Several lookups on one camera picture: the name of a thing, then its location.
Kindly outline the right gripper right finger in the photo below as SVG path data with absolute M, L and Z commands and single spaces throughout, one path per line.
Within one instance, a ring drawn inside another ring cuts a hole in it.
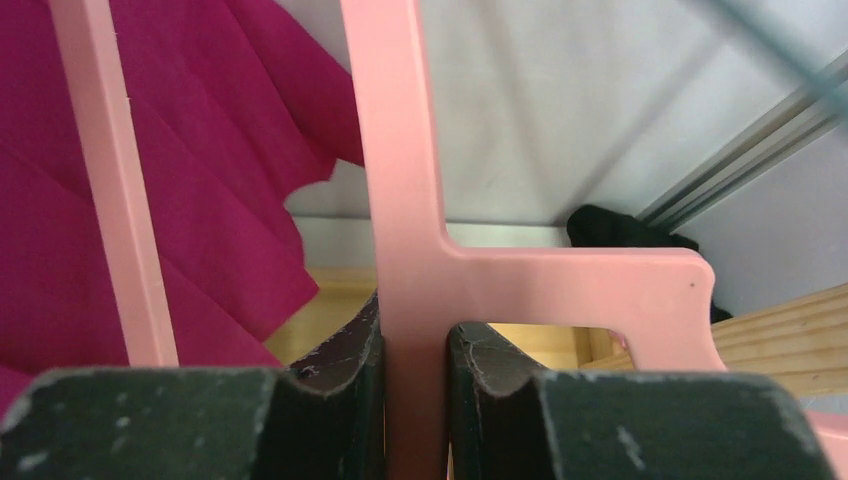
M 748 374 L 554 371 L 490 326 L 448 337 L 460 479 L 832 479 L 797 402 Z

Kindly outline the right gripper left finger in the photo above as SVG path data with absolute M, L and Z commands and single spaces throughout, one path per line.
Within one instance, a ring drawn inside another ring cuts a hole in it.
M 1 426 L 5 479 L 381 479 L 379 305 L 286 368 L 80 368 Z

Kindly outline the pink plastic hanger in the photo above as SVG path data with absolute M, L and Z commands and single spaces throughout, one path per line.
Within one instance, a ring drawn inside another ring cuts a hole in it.
M 105 1 L 50 5 L 124 343 L 134 366 L 178 354 L 115 27 Z M 446 229 L 414 1 L 341 5 L 356 94 L 387 360 L 387 473 L 447 466 L 449 330 L 463 321 L 600 327 L 643 370 L 724 372 L 715 282 L 684 249 L 466 248 Z

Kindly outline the blue-grey plastic hanger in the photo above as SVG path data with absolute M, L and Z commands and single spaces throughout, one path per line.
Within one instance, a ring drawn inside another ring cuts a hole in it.
M 687 9 L 708 17 L 717 31 L 696 55 L 697 63 L 708 63 L 723 44 L 742 36 L 774 58 L 788 75 L 797 78 L 805 94 L 819 102 L 832 115 L 847 120 L 847 91 L 834 73 L 826 73 L 810 59 L 811 51 L 784 33 L 769 13 L 748 1 L 686 1 Z

